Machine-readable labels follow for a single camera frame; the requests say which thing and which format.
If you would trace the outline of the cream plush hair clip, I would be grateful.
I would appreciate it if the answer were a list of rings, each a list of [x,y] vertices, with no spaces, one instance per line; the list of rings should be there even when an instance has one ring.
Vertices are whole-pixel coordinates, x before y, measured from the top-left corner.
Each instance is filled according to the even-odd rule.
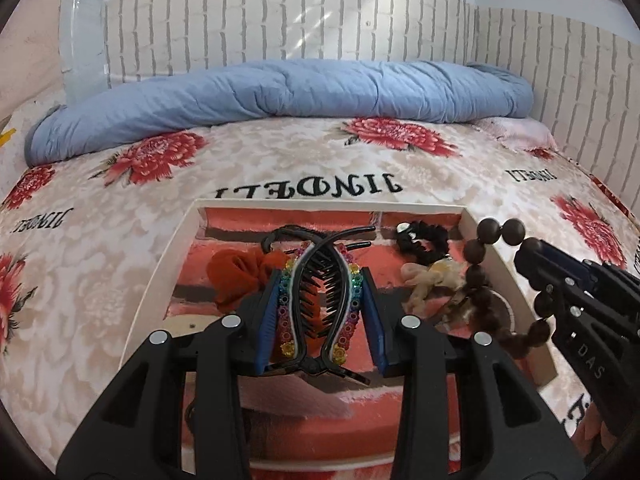
[[[242,408],[270,415],[348,419],[354,414],[346,402],[296,375],[240,377],[239,389]]]

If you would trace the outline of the cream scrunchie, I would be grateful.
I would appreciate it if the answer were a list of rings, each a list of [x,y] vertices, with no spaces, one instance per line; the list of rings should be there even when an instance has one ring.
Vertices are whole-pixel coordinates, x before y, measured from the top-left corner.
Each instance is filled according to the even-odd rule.
[[[431,266],[405,263],[400,268],[400,276],[404,285],[411,289],[404,302],[405,312],[418,318],[436,315],[465,285],[465,269],[464,263],[450,258],[440,259]]]

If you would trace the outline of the clear plastic sheet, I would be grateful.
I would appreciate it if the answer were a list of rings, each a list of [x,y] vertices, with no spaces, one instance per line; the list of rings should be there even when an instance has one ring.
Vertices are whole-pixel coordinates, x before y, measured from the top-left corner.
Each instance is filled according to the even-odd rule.
[[[104,0],[61,0],[58,38],[66,104],[106,90]]]

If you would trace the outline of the rainbow beaded black hair claw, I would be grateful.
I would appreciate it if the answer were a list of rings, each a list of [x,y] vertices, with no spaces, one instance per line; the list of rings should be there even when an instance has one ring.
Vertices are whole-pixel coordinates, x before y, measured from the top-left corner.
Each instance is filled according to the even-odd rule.
[[[291,285],[291,314],[297,336],[303,336],[303,322],[309,315],[302,305],[312,298],[319,300],[323,339],[320,356],[314,358],[301,342],[297,356],[284,362],[274,362],[265,369],[267,376],[304,373],[310,377],[324,374],[369,385],[370,379],[346,367],[350,341],[356,333],[361,318],[360,304],[363,296],[363,275],[352,254],[371,245],[368,240],[351,242],[356,235],[334,240],[333,243],[312,244],[296,240],[303,252],[293,270]]]

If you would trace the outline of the white tray brick-pattern liner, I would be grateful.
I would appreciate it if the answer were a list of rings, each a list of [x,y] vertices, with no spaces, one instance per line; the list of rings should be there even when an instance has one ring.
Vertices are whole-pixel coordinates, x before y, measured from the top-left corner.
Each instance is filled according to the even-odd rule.
[[[142,339],[153,330],[179,336],[199,332],[219,318],[214,291],[206,278],[210,256],[223,249],[246,252],[261,236],[295,223],[321,231],[337,232],[373,223],[367,239],[372,247],[357,252],[357,260],[371,267],[375,283],[385,289],[400,286],[401,258],[392,246],[398,223],[423,220],[454,231],[451,251],[459,258],[463,242],[477,225],[459,205],[403,204],[366,200],[363,203],[291,200],[196,200],[188,209],[160,257],[138,307],[124,353],[130,358]],[[398,433],[399,379],[371,376],[370,385],[321,376],[310,384],[326,396],[347,403],[352,416],[255,416],[252,435],[257,451],[250,466],[259,479],[386,479]]]

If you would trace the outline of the pink pillow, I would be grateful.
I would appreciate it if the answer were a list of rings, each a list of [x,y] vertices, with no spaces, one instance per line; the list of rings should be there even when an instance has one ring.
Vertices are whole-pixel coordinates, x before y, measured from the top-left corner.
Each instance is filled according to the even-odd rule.
[[[530,151],[536,148],[556,150],[558,148],[550,129],[533,118],[488,117],[474,120],[472,125],[490,134],[511,150]]]

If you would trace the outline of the rolled blue duvet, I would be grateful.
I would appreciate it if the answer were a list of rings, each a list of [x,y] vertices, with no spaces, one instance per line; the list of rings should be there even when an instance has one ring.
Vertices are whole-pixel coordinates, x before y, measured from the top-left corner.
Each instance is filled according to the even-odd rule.
[[[265,60],[153,77],[61,105],[27,133],[27,166],[118,148],[159,134],[268,117],[389,117],[457,124],[525,118],[534,89],[471,63]]]

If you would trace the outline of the watch with beige strap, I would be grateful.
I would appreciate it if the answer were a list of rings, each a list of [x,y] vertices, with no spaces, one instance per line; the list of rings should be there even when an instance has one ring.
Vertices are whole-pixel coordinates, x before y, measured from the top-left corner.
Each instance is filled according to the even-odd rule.
[[[486,294],[480,294],[480,298],[489,298],[489,302],[481,301],[478,306],[475,298],[475,292],[467,294],[459,290],[431,317],[431,323],[445,332],[462,327],[472,333],[514,330],[514,313],[506,298],[490,288]]]

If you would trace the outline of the floral fleece bed blanket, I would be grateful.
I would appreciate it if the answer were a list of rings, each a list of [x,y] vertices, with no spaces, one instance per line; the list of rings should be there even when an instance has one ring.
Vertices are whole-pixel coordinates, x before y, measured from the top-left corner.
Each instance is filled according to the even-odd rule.
[[[27,169],[1,194],[1,401],[48,469],[128,359],[196,200],[459,205],[478,222],[517,218],[576,259],[639,269],[638,211],[566,153],[511,150],[468,124],[266,118]]]

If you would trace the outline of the yellow cloth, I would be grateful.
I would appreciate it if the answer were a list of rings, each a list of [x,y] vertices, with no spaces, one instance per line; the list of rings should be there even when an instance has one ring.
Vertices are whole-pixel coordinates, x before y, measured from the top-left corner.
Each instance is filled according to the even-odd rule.
[[[0,136],[0,146],[6,145],[8,142],[10,142],[12,136],[14,136],[15,133],[16,133],[15,128],[11,128],[9,130],[6,130],[4,133],[2,133],[2,135]]]

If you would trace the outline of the rust orange scrunchie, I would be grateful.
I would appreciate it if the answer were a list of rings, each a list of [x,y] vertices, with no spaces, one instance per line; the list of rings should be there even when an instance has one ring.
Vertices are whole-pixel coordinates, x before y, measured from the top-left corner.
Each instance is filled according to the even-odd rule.
[[[295,333],[291,314],[291,285],[294,266],[302,254],[300,248],[290,254],[274,250],[265,254],[260,248],[248,252],[224,249],[216,252],[206,266],[206,274],[215,291],[215,302],[224,313],[246,312],[247,341],[255,359],[267,363],[294,359],[304,342],[311,356],[320,356],[323,330],[319,300],[302,305],[309,315],[303,322],[303,336]]]

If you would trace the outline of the black scrunchie with bell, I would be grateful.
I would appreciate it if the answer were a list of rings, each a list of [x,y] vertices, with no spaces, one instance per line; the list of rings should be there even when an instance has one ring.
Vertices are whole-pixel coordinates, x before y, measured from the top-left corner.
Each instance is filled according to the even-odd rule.
[[[399,252],[421,266],[431,266],[449,256],[448,230],[440,224],[423,220],[400,222],[395,240]]]

